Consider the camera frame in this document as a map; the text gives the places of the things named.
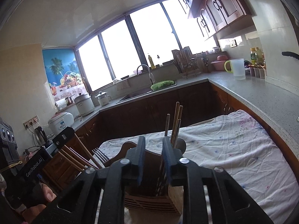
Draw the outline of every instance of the window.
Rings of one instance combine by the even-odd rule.
[[[92,91],[112,82],[97,36],[79,48],[82,65]]]
[[[193,54],[211,50],[214,38],[204,41],[196,19],[188,19],[188,13],[183,0],[166,0],[101,30],[78,50],[89,90],[126,77],[139,65],[150,65],[148,55],[157,65],[172,60],[175,49],[189,46]]]
[[[180,49],[161,5],[157,3],[145,7],[131,13],[130,17],[148,64],[150,65],[148,55],[152,57],[155,65],[160,61],[172,60],[171,51]]]
[[[116,78],[132,74],[141,63],[125,20],[103,31],[102,37]]]
[[[187,18],[189,7],[183,2],[183,0],[180,0],[180,2],[178,0],[167,0],[162,3],[169,15],[183,48],[189,46],[191,52],[196,54],[202,51],[211,50],[216,46],[214,39],[207,41],[203,40],[202,33],[195,18]]]

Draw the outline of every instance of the pitcher handle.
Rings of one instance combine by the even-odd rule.
[[[226,68],[226,64],[227,64],[228,62],[231,62],[231,61],[228,60],[228,61],[226,61],[226,62],[224,63],[224,69],[225,69],[227,72],[229,72],[229,73],[233,73],[232,66],[231,66],[231,71],[227,70],[227,68]]]

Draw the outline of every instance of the gray speckled countertop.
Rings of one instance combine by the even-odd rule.
[[[203,73],[187,79],[182,78],[177,80],[175,86],[141,95],[118,104],[117,102],[122,97],[114,99],[108,105],[97,106],[93,113],[83,117],[81,121],[78,119],[72,127],[78,130],[101,111],[206,81],[215,84],[255,112],[276,131],[294,152],[295,156],[299,158],[299,122],[297,121],[299,97],[280,87],[266,83],[264,79],[251,77],[250,75],[246,76],[246,80],[234,80],[233,75],[225,71]]]

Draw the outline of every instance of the green basket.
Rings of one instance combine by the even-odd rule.
[[[162,81],[162,82],[155,83],[150,88],[153,91],[156,91],[156,90],[160,90],[160,89],[163,89],[163,88],[166,88],[166,87],[170,87],[172,85],[174,85],[174,81]]]

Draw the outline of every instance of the poster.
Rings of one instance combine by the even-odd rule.
[[[72,48],[43,49],[42,55],[55,101],[87,92]]]

